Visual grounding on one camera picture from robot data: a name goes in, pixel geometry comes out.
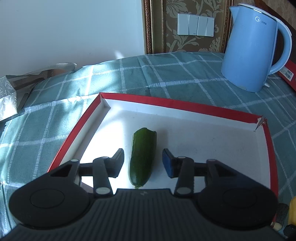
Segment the teal checked bedspread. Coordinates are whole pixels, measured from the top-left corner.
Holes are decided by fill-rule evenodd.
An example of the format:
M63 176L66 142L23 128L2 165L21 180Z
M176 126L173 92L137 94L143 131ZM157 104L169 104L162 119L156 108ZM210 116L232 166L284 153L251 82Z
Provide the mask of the teal checked bedspread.
M127 93L234 109L267 118L278 171L278 199L295 197L295 91L279 75L258 93L221 74L222 53L174 52L89 65L38 83L22 110L1 122L1 236L15 227L12 193L46 173L100 92Z

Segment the brown floral framed panel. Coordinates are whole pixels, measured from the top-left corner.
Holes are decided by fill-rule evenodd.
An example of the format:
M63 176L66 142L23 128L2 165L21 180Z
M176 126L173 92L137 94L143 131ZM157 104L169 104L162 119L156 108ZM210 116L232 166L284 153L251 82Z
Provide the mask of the brown floral framed panel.
M231 0L142 1L145 53L225 52L231 6Z

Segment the red cardboard box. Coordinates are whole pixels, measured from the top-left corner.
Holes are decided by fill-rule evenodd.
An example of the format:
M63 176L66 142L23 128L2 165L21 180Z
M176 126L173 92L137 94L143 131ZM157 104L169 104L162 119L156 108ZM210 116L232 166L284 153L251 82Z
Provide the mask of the red cardboard box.
M288 60L285 66L281 68L278 75L286 82L288 85L296 91L296 64L291 60Z

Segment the red shallow cardboard tray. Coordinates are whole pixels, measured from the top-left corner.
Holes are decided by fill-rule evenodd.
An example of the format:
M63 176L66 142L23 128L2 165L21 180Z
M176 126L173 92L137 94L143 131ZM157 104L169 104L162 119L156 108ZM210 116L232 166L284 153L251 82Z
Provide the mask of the red shallow cardboard tray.
M133 134L157 132L152 173L144 186L130 182ZM117 178L109 177L112 196L94 196L93 177L79 176L80 164L112 157L122 148L125 161ZM178 178L170 178L163 149L207 164L207 175L194 178L193 195L174 195ZM262 118L214 106L147 96L100 94L78 121L50 168L57 225L91 216L113 222L156 226L220 226L258 230L272 222L274 159Z

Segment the green cucumber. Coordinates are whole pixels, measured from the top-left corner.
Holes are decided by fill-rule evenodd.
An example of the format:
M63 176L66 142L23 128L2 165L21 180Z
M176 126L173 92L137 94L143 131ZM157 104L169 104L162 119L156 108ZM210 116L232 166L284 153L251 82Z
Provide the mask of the green cucumber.
M129 179L135 188L147 183L157 148L157 132L140 128L132 137L132 152L129 162Z

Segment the light blue electric kettle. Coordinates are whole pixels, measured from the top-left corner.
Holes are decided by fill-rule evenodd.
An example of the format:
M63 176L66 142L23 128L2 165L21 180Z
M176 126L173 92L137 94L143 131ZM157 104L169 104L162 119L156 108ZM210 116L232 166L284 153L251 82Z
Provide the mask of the light blue electric kettle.
M286 24L249 4L231 6L233 27L221 73L232 84L259 92L272 75L287 63L292 51L292 34Z

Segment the silver patterned gift bag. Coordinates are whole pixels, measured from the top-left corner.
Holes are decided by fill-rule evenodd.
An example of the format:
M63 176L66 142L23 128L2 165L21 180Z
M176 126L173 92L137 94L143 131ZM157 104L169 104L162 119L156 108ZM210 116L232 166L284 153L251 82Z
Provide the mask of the silver patterned gift bag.
M57 63L22 75L1 77L1 120L17 114L24 106L33 88L41 81L75 70L75 63Z

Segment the white wall switch panel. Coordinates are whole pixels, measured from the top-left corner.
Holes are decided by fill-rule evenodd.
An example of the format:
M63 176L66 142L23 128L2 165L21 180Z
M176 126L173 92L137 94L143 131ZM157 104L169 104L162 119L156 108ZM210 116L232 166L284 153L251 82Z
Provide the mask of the white wall switch panel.
M177 15L177 34L181 36L214 37L215 19L191 14Z

